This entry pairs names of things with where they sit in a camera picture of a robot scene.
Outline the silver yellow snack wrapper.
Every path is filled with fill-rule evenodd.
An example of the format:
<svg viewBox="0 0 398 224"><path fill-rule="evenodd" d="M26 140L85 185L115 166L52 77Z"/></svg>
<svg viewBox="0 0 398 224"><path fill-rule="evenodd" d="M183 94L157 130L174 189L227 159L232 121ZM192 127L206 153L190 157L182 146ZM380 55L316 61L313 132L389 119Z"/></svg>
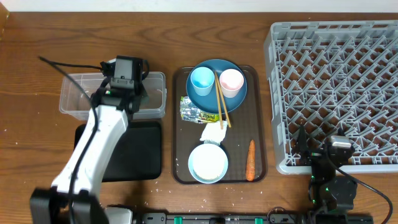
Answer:
<svg viewBox="0 0 398 224"><path fill-rule="evenodd" d="M215 123L220 120L217 114L207 113L197 108L188 96L180 98L180 115L182 120L198 124Z"/></svg>

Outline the white napkin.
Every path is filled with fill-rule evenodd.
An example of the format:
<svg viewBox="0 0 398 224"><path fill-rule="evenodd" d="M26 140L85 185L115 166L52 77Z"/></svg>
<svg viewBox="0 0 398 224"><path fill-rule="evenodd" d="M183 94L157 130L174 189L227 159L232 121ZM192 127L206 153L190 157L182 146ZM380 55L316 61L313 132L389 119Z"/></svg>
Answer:
<svg viewBox="0 0 398 224"><path fill-rule="evenodd" d="M215 144L219 146L226 136L227 127L227 121L217 121L215 123L206 124L201 134L200 141L206 144Z"/></svg>

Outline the light blue rice bowl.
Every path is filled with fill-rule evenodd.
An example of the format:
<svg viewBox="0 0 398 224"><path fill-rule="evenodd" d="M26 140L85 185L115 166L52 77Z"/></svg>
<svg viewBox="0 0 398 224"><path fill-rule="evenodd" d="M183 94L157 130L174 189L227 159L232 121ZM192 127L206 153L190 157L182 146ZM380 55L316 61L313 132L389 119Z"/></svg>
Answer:
<svg viewBox="0 0 398 224"><path fill-rule="evenodd" d="M226 174L228 166L225 151L215 144L201 144L188 157L191 176L203 184L219 182Z"/></svg>

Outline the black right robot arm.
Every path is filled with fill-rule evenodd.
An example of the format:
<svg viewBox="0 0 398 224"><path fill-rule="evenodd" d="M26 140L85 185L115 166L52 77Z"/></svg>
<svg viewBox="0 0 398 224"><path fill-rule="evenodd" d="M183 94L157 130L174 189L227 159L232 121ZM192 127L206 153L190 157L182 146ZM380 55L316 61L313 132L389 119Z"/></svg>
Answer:
<svg viewBox="0 0 398 224"><path fill-rule="evenodd" d="M320 147L310 147L305 128L301 126L293 152L300 155L300 164L311 167L308 198L313 202L313 210L302 222L348 223L346 212L354 207L358 185L350 178L336 174L354 153L343 130L328 137Z"/></svg>

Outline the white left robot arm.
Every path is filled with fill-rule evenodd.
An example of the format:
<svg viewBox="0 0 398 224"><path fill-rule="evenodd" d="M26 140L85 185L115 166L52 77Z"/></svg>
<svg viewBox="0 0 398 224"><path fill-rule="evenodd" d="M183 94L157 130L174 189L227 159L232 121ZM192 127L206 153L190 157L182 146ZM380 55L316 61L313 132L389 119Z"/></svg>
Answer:
<svg viewBox="0 0 398 224"><path fill-rule="evenodd" d="M49 189L36 188L30 197L34 223L56 223L61 208L68 208L70 223L132 223L128 208L103 208L98 200L104 173L133 114L147 96L143 80L146 60L118 55L102 62L105 79L92 95L89 117L71 158Z"/></svg>

